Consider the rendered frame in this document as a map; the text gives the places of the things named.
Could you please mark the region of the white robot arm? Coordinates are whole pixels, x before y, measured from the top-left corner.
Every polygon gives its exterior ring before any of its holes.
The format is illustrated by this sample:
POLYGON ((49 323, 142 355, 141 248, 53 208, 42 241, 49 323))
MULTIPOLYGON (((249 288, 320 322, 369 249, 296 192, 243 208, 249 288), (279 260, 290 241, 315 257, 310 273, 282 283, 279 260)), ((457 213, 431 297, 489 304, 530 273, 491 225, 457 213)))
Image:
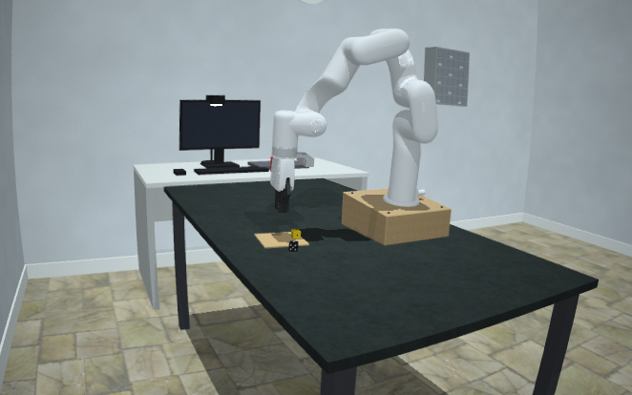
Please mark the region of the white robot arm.
POLYGON ((390 196, 384 195, 383 200, 396 206, 418 205, 417 197, 425 195, 425 190, 416 189, 420 143, 430 143, 435 139, 438 120, 434 91, 427 82, 417 80, 409 46, 408 35, 399 29, 380 29, 369 36, 345 39, 322 76, 305 93, 295 112, 278 111, 274 114, 272 155, 297 157, 297 161, 305 167, 314 167, 313 157, 297 153, 298 135, 322 135, 327 122, 318 113, 324 105, 346 90, 360 65, 386 60, 393 99, 398 105, 410 109, 399 112, 393 120, 390 196))

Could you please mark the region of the beige square mat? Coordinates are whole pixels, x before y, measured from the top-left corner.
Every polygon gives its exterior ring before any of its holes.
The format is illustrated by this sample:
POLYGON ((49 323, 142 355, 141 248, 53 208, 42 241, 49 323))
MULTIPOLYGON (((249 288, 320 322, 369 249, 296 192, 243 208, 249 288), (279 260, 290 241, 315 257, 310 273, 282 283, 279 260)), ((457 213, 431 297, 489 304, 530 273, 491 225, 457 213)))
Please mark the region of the beige square mat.
POLYGON ((309 245, 302 237, 300 239, 293 239, 291 232, 254 234, 254 236, 264 248, 289 247, 291 240, 298 241, 299 246, 309 245))

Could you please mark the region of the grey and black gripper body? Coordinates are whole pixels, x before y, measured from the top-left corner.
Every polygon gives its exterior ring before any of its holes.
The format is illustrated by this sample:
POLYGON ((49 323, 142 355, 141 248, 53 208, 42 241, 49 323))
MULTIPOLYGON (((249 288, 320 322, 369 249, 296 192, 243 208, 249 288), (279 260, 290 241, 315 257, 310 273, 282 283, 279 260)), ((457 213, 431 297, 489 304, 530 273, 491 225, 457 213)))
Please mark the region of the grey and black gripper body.
POLYGON ((270 178, 271 185, 278 192, 281 192, 283 189, 285 189, 286 178, 289 177, 290 190, 293 191, 294 178, 295 178, 294 158, 297 158, 297 157, 277 157, 277 156, 272 156, 272 157, 273 159, 272 159, 271 178, 270 178))

